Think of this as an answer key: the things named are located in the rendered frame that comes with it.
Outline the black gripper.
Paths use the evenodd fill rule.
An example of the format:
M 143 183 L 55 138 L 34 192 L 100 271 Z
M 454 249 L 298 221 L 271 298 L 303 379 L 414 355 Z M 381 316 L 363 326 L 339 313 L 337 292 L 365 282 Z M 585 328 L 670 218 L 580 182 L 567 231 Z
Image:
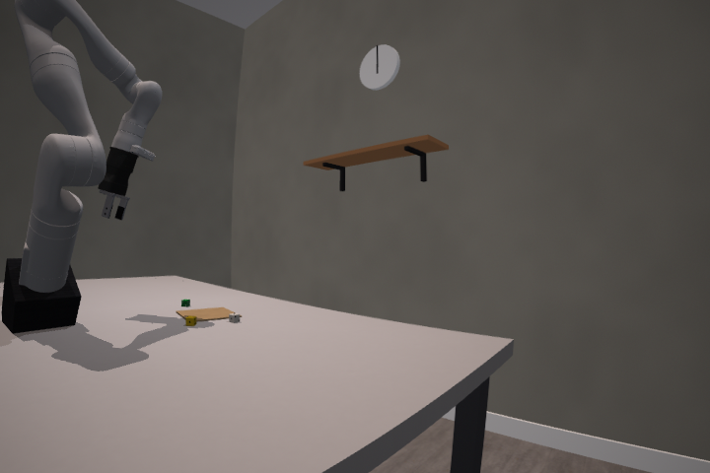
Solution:
M 142 140 L 135 134 L 117 130 L 106 160 L 106 175 L 98 187 L 100 193 L 107 195 L 102 212 L 102 216 L 105 218 L 109 218 L 116 196 L 121 199 L 115 217 L 123 220 L 127 202 L 130 199 L 125 196 L 128 178 L 133 173 L 138 156 L 142 155 L 140 157 L 154 161 L 155 154 L 141 147 Z

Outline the tan square mat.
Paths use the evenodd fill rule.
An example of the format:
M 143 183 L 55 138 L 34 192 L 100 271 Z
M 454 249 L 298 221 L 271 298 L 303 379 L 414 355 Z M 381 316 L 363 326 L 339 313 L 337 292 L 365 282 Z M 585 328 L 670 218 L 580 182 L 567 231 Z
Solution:
M 230 313 L 234 313 L 224 307 L 213 307 L 213 308 L 202 308 L 202 309 L 190 309 L 190 310 L 177 310 L 182 318 L 186 319 L 187 316 L 196 316 L 198 321 L 208 321 L 208 320 L 218 320 L 218 319 L 228 319 Z

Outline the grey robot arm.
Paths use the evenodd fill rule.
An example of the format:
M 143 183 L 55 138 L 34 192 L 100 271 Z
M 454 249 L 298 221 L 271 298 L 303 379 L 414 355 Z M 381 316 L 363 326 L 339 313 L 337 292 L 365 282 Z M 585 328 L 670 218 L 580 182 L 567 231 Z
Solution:
M 107 171 L 105 150 L 89 112 L 76 58 L 53 41 L 54 27 L 68 17 L 81 33 L 95 67 L 133 104 L 118 130 L 143 139 L 161 103 L 162 89 L 156 82 L 142 82 L 136 76 L 135 67 L 76 0 L 15 0 L 15 12 L 35 94 L 69 134 L 49 134 L 41 145 L 19 279 L 19 285 L 51 293 L 66 283 L 83 214 L 81 200 L 62 186 L 95 186 Z

